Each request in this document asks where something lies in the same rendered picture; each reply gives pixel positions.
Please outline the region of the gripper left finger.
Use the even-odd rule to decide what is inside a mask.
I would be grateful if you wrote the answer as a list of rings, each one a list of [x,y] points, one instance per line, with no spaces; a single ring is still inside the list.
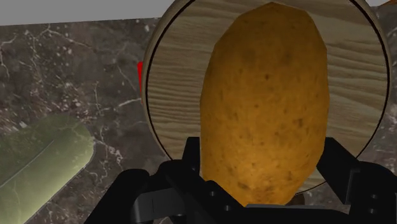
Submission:
[[[214,181],[199,176],[199,139],[189,137],[181,160],[162,163],[150,175],[121,172],[84,224],[243,224],[244,207]]]

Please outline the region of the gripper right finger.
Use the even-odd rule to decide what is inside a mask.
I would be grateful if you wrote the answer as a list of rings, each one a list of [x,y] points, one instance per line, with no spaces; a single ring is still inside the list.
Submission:
[[[350,206],[341,224],[397,224],[397,176],[389,169],[359,161],[332,137],[325,139],[317,169]]]

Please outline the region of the brown potato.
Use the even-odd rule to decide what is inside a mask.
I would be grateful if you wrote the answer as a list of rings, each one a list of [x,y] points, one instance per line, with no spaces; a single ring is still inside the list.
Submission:
[[[242,205],[287,204],[323,152],[327,50],[306,11],[268,3],[215,44],[200,98],[202,175]]]

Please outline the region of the round wooden plate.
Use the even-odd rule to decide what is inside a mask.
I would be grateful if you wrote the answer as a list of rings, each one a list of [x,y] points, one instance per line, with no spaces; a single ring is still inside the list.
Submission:
[[[391,54],[366,0],[175,0],[144,59],[143,101],[157,143],[172,159],[199,136],[200,98],[215,44],[244,13],[268,3],[306,11],[327,50],[326,137],[358,156],[372,140],[389,95]],[[316,171],[298,189],[322,183]]]

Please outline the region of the red object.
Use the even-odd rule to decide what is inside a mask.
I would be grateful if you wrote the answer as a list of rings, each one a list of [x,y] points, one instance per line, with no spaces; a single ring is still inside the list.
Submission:
[[[137,63],[137,76],[139,80],[139,95],[142,97],[142,70],[143,70],[143,61],[139,61]]]

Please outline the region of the green glass bottle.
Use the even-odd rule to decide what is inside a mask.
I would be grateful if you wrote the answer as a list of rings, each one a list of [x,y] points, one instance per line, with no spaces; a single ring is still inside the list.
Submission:
[[[0,137],[0,224],[25,224],[93,154],[90,131],[67,115],[47,116]]]

